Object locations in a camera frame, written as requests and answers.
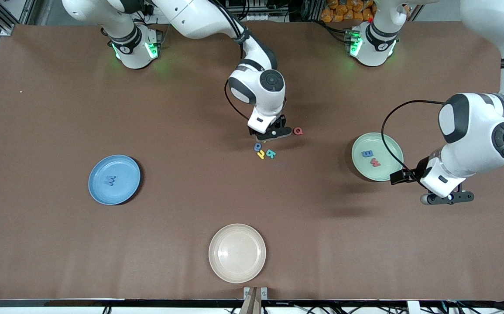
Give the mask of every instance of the plate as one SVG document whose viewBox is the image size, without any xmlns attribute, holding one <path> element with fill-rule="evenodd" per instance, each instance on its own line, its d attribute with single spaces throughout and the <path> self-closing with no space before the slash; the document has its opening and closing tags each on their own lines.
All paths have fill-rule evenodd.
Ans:
<svg viewBox="0 0 504 314">
<path fill-rule="evenodd" d="M 399 144 L 388 135 L 384 134 L 384 138 L 392 153 L 403 163 L 403 151 Z M 386 150 L 381 133 L 366 133 L 358 137 L 351 154 L 357 170 L 374 181 L 388 181 L 391 173 L 402 169 L 401 164 Z"/>
<path fill-rule="evenodd" d="M 140 167 L 134 159 L 112 155 L 99 161 L 89 175 L 89 193 L 101 204 L 118 205 L 140 186 Z"/>
<path fill-rule="evenodd" d="M 265 264 L 264 239 L 256 229 L 235 223 L 217 231 L 209 245 L 209 263 L 222 280 L 243 283 L 257 276 Z"/>
</svg>

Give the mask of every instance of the white plate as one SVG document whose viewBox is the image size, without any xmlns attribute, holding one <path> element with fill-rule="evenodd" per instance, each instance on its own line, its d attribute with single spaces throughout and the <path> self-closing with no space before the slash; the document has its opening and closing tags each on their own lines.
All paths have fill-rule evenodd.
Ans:
<svg viewBox="0 0 504 314">
<path fill-rule="evenodd" d="M 222 280 L 243 283 L 257 276 L 265 264 L 264 239 L 256 229 L 234 223 L 217 231 L 209 245 L 209 263 Z"/>
</svg>

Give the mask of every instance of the orange bag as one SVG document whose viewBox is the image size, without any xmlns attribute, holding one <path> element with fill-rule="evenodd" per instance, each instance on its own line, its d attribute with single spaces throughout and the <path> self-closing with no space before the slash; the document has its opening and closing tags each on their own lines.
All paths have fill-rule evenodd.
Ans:
<svg viewBox="0 0 504 314">
<path fill-rule="evenodd" d="M 323 20 L 325 23 L 331 22 L 331 20 L 333 20 L 333 10 L 330 10 L 328 8 L 322 10 L 320 20 Z"/>
<path fill-rule="evenodd" d="M 353 10 L 348 10 L 347 13 L 343 16 L 344 20 L 352 20 L 353 19 Z"/>
<path fill-rule="evenodd" d="M 335 14 L 339 14 L 339 15 L 345 15 L 345 13 L 347 13 L 347 6 L 344 5 L 344 4 L 340 4 L 337 6 L 337 8 L 335 9 Z"/>
<path fill-rule="evenodd" d="M 370 8 L 365 8 L 362 10 L 362 20 L 369 20 L 370 18 L 374 18 L 374 15 L 372 15 L 372 10 Z"/>
<path fill-rule="evenodd" d="M 337 15 L 337 14 L 334 14 L 333 15 L 333 20 L 331 20 L 332 22 L 341 22 L 343 20 L 343 16 L 342 15 Z"/>
<path fill-rule="evenodd" d="M 329 6 L 330 9 L 335 9 L 339 5 L 339 0 L 326 0 L 327 6 Z"/>
<path fill-rule="evenodd" d="M 362 9 L 364 8 L 364 2 L 361 0 L 352 0 L 353 3 L 353 11 L 355 12 L 362 12 Z"/>
</svg>

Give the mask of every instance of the brown table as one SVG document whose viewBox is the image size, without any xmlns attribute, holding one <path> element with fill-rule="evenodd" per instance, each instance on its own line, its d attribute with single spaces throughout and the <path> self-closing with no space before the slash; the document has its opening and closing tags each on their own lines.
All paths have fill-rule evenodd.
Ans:
<svg viewBox="0 0 504 314">
<path fill-rule="evenodd" d="M 504 299 L 504 167 L 477 175 L 472 203 L 425 207 L 416 184 L 372 183 L 350 147 L 411 99 L 496 92 L 499 53 L 460 23 L 407 24 L 366 68 L 316 24 L 253 23 L 278 56 L 290 126 L 260 160 L 223 85 L 238 46 L 168 34 L 161 60 L 130 70 L 97 27 L 18 26 L 0 41 L 0 298 Z M 248 112 L 244 105 L 238 104 Z M 444 141 L 436 105 L 389 121 L 407 165 Z M 126 154 L 144 183 L 100 205 L 92 167 Z M 230 284 L 207 257 L 230 223 L 256 228 L 267 261 Z"/>
</svg>

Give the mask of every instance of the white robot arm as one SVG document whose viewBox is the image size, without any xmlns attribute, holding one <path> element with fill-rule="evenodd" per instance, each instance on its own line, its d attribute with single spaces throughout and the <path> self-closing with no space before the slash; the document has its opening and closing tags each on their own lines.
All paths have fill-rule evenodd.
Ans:
<svg viewBox="0 0 504 314">
<path fill-rule="evenodd" d="M 439 0 L 375 0 L 378 6 L 372 22 L 362 22 L 352 28 L 358 36 L 349 54 L 367 66 L 378 66 L 393 54 L 397 35 L 407 20 L 403 4 L 430 4 Z"/>
<path fill-rule="evenodd" d="M 140 10 L 143 0 L 62 0 L 68 13 L 102 26 L 125 66 L 139 69 L 157 57 L 156 31 L 135 25 L 128 14 Z M 281 115 L 285 103 L 285 80 L 277 71 L 277 59 L 267 46 L 217 0 L 152 0 L 172 26 L 187 38 L 200 39 L 226 34 L 246 53 L 230 74 L 228 85 L 234 97 L 254 105 L 248 119 L 250 134 L 260 141 L 291 134 Z"/>
<path fill-rule="evenodd" d="M 455 201 L 452 192 L 465 179 L 504 165 L 504 2 L 461 0 L 461 20 L 500 50 L 501 89 L 457 94 L 442 106 L 439 127 L 447 144 L 411 172 L 431 192 L 421 198 L 427 205 Z M 405 181 L 401 172 L 390 175 L 392 184 Z"/>
<path fill-rule="evenodd" d="M 248 119 L 250 134 L 260 141 L 291 134 L 281 115 L 285 80 L 277 71 L 277 59 L 271 49 L 216 0 L 153 0 L 153 3 L 185 37 L 200 39 L 222 33 L 241 44 L 246 55 L 230 74 L 228 85 L 234 97 L 254 105 Z"/>
</svg>

